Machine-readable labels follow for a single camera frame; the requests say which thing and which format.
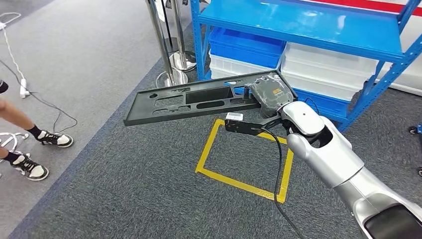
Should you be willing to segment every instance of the white label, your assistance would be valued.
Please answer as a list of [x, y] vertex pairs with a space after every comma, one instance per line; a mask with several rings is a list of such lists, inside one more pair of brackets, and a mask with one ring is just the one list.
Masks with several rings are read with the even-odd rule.
[[243, 120], [243, 114], [239, 114], [239, 113], [227, 113], [226, 120], [238, 120], [238, 121], [242, 121]]

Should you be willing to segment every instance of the black cable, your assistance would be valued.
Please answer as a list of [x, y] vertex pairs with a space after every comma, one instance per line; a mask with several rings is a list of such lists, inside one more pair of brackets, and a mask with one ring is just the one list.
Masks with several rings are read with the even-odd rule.
[[[62, 110], [61, 108], [59, 108], [59, 107], [57, 107], [57, 106], [55, 106], [54, 104], [52, 104], [52, 103], [50, 103], [50, 102], [48, 102], [48, 101], [46, 101], [45, 99], [43, 99], [43, 97], [41, 96], [41, 94], [39, 93], [39, 92], [31, 92], [31, 91], [29, 91], [26, 87], [24, 87], [22, 84], [21, 84], [21, 82], [20, 82], [20, 80], [19, 80], [19, 77], [17, 76], [17, 74], [5, 63], [5, 62], [3, 62], [1, 59], [0, 59], [0, 63], [2, 63], [15, 77], [16, 77], [16, 81], [19, 83], [19, 85], [20, 86], [22, 86], [26, 91], [28, 91], [29, 92], [29, 94], [31, 95], [31, 96], [33, 96], [34, 98], [36, 98], [39, 102], [41, 102], [41, 103], [43, 103], [43, 104], [45, 104], [46, 106], [48, 106], [48, 107], [51, 107], [51, 108], [53, 108], [53, 109], [56, 109], [56, 110], [58, 110], [59, 111], [59, 115], [57, 116], [57, 118], [56, 118], [56, 120], [54, 121], [54, 123], [53, 123], [53, 133], [60, 133], [60, 132], [63, 132], [63, 131], [65, 131], [65, 130], [67, 130], [67, 129], [70, 129], [70, 128], [73, 128], [73, 127], [75, 127], [77, 124], [78, 124], [78, 120], [77, 119], [75, 119], [74, 117], [72, 117], [72, 116], [70, 116], [68, 113], [66, 113], [66, 112], [64, 112], [64, 110]], [[38, 97], [36, 97], [35, 96], [35, 94], [39, 94], [40, 96], [40, 98], [41, 99], [39, 99]], [[69, 126], [69, 127], [66, 127], [66, 128], [64, 128], [64, 129], [62, 129], [62, 130], [60, 130], [60, 131], [56, 131], [56, 123], [57, 123], [57, 121], [59, 120], [59, 118], [60, 118], [60, 116], [61, 116], [61, 114], [64, 114], [64, 115], [66, 115], [67, 117], [69, 117], [70, 119], [72, 119], [72, 120], [74, 120], [75, 121], [75, 123], [72, 125], [72, 126]]]
[[286, 215], [286, 213], [283, 211], [283, 209], [281, 209], [281, 207], [280, 207], [280, 205], [279, 205], [279, 203], [277, 201], [278, 184], [279, 184], [279, 181], [280, 181], [281, 169], [282, 169], [282, 166], [283, 166], [283, 153], [281, 151], [280, 141], [278, 140], [277, 136], [273, 132], [267, 130], [266, 128], [261, 128], [261, 129], [263, 131], [267, 132], [268, 134], [270, 134], [275, 139], [275, 141], [277, 142], [278, 151], [279, 151], [279, 154], [280, 154], [279, 165], [278, 165], [278, 172], [277, 172], [277, 179], [276, 179], [276, 185], [274, 187], [274, 203], [276, 204], [276, 207], [277, 207], [278, 211], [280, 211], [280, 213], [287, 220], [287, 222], [290, 224], [290, 226], [293, 227], [293, 229], [295, 230], [295, 232], [299, 236], [299, 238], [305, 239], [304, 236], [302, 235], [302, 233], [296, 227], [296, 225], [292, 222], [292, 220], [290, 220], [290, 218]]
[[171, 50], [173, 51], [173, 43], [172, 43], [171, 34], [170, 34], [169, 21], [167, 20], [166, 7], [164, 6], [164, 0], [161, 0], [161, 7], [163, 8], [164, 21], [166, 22], [167, 36], [169, 38], [170, 48], [172, 48]]
[[318, 106], [315, 104], [315, 101], [313, 100], [313, 99], [311, 99], [311, 98], [306, 98], [306, 100], [305, 100], [305, 103], [306, 103], [306, 101], [307, 100], [311, 100], [312, 101], [312, 103], [314, 104], [314, 106], [315, 106], [315, 108], [316, 108], [316, 112], [318, 113], [318, 115], [319, 115], [319, 109], [318, 109]]

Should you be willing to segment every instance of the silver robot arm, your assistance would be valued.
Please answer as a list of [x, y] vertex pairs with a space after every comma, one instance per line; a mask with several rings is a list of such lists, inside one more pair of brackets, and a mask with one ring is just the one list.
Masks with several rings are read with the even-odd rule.
[[291, 122], [287, 145], [334, 189], [369, 239], [422, 238], [422, 209], [378, 180], [333, 123], [303, 102], [280, 110]]

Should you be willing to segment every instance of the gray pouch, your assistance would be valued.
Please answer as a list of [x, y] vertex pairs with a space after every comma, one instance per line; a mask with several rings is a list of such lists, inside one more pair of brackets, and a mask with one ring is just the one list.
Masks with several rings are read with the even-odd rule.
[[245, 86], [261, 104], [261, 114], [265, 118], [275, 116], [279, 108], [294, 100], [292, 91], [276, 73], [260, 77]]

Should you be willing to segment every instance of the chrome post base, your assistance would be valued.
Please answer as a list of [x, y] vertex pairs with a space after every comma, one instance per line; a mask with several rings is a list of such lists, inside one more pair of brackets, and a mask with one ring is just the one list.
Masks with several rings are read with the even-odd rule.
[[197, 66], [197, 60], [195, 58], [195, 53], [192, 51], [185, 51], [186, 67], [183, 67], [182, 57], [180, 52], [177, 51], [170, 56], [170, 64], [173, 69], [180, 71], [191, 71]]
[[169, 77], [167, 72], [161, 73], [155, 80], [155, 86], [157, 88], [169, 87], [169, 86], [178, 86], [183, 85], [188, 82], [188, 76], [179, 70], [173, 70], [173, 80]]

